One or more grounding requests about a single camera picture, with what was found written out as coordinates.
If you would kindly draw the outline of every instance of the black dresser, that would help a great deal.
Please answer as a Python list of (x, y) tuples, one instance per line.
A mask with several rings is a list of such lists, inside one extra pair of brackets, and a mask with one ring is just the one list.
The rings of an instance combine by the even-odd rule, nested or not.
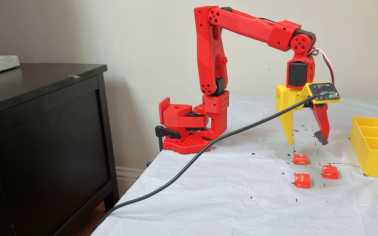
[(106, 65), (0, 72), (0, 235), (68, 235), (119, 200)]

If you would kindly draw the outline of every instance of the red and white wire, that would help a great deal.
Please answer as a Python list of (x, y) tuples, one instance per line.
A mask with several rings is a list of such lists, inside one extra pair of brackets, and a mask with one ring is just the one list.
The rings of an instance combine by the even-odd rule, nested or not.
[(332, 68), (332, 64), (330, 64), (330, 61), (329, 59), (327, 58), (326, 54), (324, 53), (323, 50), (321, 50), (320, 48), (313, 48), (307, 55), (312, 55), (312, 56), (316, 56), (319, 54), (319, 51), (322, 52), (323, 54), (323, 60), (325, 61), (327, 67), (329, 67), (329, 70), (330, 70), (330, 76), (332, 77), (332, 83), (335, 83), (335, 78), (333, 76), (333, 68)]

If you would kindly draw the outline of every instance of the wire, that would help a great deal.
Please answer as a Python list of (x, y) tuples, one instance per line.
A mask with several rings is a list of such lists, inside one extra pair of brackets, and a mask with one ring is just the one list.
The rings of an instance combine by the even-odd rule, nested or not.
[(274, 24), (276, 24), (276, 22), (275, 21), (272, 21), (272, 20), (270, 20), (270, 19), (267, 19), (267, 18), (262, 18), (262, 17), (258, 17), (259, 19), (262, 19), (262, 20), (265, 20), (265, 21), (269, 21), (269, 22), (272, 22), (272, 23), (274, 23)]
[(287, 109), (284, 109), (284, 110), (282, 110), (282, 111), (280, 111), (280, 112), (278, 112), (278, 113), (276, 113), (276, 114), (274, 114), (274, 115), (271, 115), (270, 117), (268, 117), (268, 118), (265, 118), (265, 119), (263, 119), (263, 120), (261, 120), (261, 121), (258, 121), (258, 122), (255, 122), (255, 123), (253, 123), (253, 124), (250, 124), (250, 125), (248, 125), (248, 126), (246, 126), (246, 127), (242, 127), (242, 128), (240, 128), (240, 129), (238, 129), (238, 130), (235, 130), (235, 131), (233, 131), (233, 132), (230, 132), (230, 133), (227, 133), (227, 134), (225, 134), (225, 135), (223, 135), (223, 136), (219, 136), (218, 138), (216, 138), (216, 139), (214, 139), (214, 140), (212, 140), (207, 146), (205, 146), (200, 152), (198, 152), (198, 154), (196, 154), (195, 155), (195, 157), (193, 157), (192, 158), (192, 160), (190, 160), (189, 161), (189, 163), (187, 163), (187, 165), (185, 166), (185, 167), (183, 167), (183, 169), (179, 172), (179, 173), (177, 173), (177, 175), (176, 176), (174, 176), (170, 181), (168, 181), (165, 185), (163, 185), (163, 186), (161, 186), (161, 187), (159, 187), (158, 189), (156, 189), (156, 190), (154, 190), (154, 191), (152, 191), (151, 193), (149, 193), (149, 194), (146, 194), (146, 195), (144, 195), (144, 196), (142, 196), (142, 197), (138, 197), (138, 198), (136, 198), (136, 199), (134, 199), (134, 200), (130, 200), (130, 201), (127, 201), (127, 202), (124, 202), (124, 203), (121, 203), (121, 204), (119, 204), (119, 205), (117, 205), (117, 206), (114, 206), (112, 209), (110, 209), (108, 212), (106, 212), (106, 214), (101, 218), (101, 220), (100, 220), (100, 222), (99, 222), (99, 224), (98, 224), (98, 226), (112, 213), (112, 212), (114, 212), (115, 210), (117, 210), (117, 209), (119, 209), (119, 208), (121, 208), (121, 207), (124, 207), (124, 206), (127, 206), (127, 205), (130, 205), (130, 204), (132, 204), (132, 203), (137, 203), (137, 202), (139, 202), (139, 201), (142, 201), (142, 200), (145, 200), (145, 199), (147, 199), (147, 198), (149, 198), (149, 197), (152, 197), (152, 196), (154, 196), (154, 195), (156, 195), (157, 193), (159, 193), (159, 192), (161, 192), (162, 190), (164, 190), (165, 188), (167, 188), (167, 187), (169, 187), (172, 183), (174, 183), (181, 175), (183, 175), (183, 173), (185, 173), (185, 171), (198, 159), (198, 157), (200, 157), (201, 156), (201, 154), (203, 154), (208, 148), (210, 148), (212, 145), (214, 145), (215, 143), (217, 143), (217, 142), (219, 142), (219, 141), (221, 141), (221, 140), (223, 140), (223, 139), (226, 139), (226, 138), (228, 138), (228, 137), (230, 137), (230, 136), (233, 136), (233, 135), (235, 135), (235, 134), (238, 134), (238, 133), (241, 133), (241, 132), (243, 132), (243, 131), (246, 131), (246, 130), (248, 130), (248, 129), (251, 129), (251, 128), (253, 128), (253, 127), (256, 127), (256, 126), (258, 126), (258, 125), (260, 125), (260, 124), (263, 124), (263, 123), (265, 123), (265, 122), (267, 122), (267, 121), (270, 121), (270, 120), (272, 120), (272, 119), (275, 119), (275, 118), (277, 118), (277, 117), (279, 117), (280, 115), (283, 115), (283, 114), (285, 114), (285, 113), (287, 113), (287, 112), (289, 112), (289, 111), (291, 111), (291, 110), (293, 110), (293, 109), (295, 109), (296, 107), (299, 107), (299, 106), (301, 106), (301, 105), (303, 105), (303, 104), (305, 104), (305, 103), (308, 103), (308, 102), (310, 102), (310, 101), (312, 101), (312, 100), (314, 100), (315, 98), (317, 98), (317, 97), (319, 97), (319, 96), (321, 96), (321, 95), (327, 95), (327, 94), (334, 94), (334, 92), (324, 92), (324, 93), (321, 93), (321, 94), (317, 94), (317, 95), (314, 95), (314, 96), (312, 96), (312, 97), (308, 97), (308, 98), (306, 98), (305, 100), (302, 100), (301, 102), (299, 102), (299, 103), (297, 103), (297, 104), (295, 104), (295, 105), (292, 105), (292, 106), (290, 106), (289, 108), (287, 108)]
[(327, 56), (326, 56), (326, 54), (324, 53), (324, 51), (321, 50), (320, 48), (313, 48), (313, 49), (309, 52), (309, 54), (307, 54), (307, 55), (316, 56), (316, 55), (319, 54), (319, 51), (321, 51), (322, 54), (323, 54), (323, 60), (325, 61), (327, 67), (329, 68), (330, 76), (331, 76), (331, 78), (332, 78), (332, 83), (335, 84), (335, 77), (333, 76), (333, 68), (332, 68), (332, 64), (330, 64), (330, 61), (329, 61), (329, 59), (327, 58)]

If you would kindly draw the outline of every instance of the red robotic arm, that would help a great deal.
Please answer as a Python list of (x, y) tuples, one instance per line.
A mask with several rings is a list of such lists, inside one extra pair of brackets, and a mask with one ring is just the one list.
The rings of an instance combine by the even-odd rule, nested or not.
[[(292, 49), (294, 57), (287, 64), (286, 85), (289, 88), (301, 89), (312, 82), (315, 70), (314, 59), (308, 53), (316, 37), (302, 30), (301, 25), (290, 21), (271, 22), (218, 6), (199, 7), (194, 11), (202, 104), (192, 110), (189, 105), (170, 104), (170, 99), (166, 98), (159, 105), (160, 123), (165, 127), (156, 127), (159, 142), (162, 136), (166, 136), (162, 144), (164, 149), (180, 154), (199, 152), (208, 144), (205, 139), (216, 139), (227, 129), (229, 92), (225, 90), (227, 58), (222, 47), (222, 29), (259, 40), (284, 52)], [(211, 118), (211, 128), (206, 128), (208, 118)]]

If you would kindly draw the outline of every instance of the dresser top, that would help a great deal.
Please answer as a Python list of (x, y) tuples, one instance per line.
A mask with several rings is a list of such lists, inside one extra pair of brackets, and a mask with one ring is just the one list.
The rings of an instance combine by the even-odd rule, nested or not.
[(0, 111), (106, 71), (106, 65), (66, 63), (21, 64), (2, 71)]

